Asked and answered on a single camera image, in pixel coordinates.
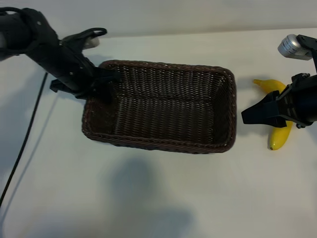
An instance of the wicker basket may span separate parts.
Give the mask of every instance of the wicker basket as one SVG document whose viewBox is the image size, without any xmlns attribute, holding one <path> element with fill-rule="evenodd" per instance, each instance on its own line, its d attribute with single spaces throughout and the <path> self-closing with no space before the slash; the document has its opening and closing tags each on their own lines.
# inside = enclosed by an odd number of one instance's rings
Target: wicker basket
<svg viewBox="0 0 317 238">
<path fill-rule="evenodd" d="M 89 98 L 83 132 L 116 146 L 185 153 L 229 150 L 236 135 L 236 85 L 225 68 L 106 61 L 122 79 L 109 105 Z"/>
</svg>

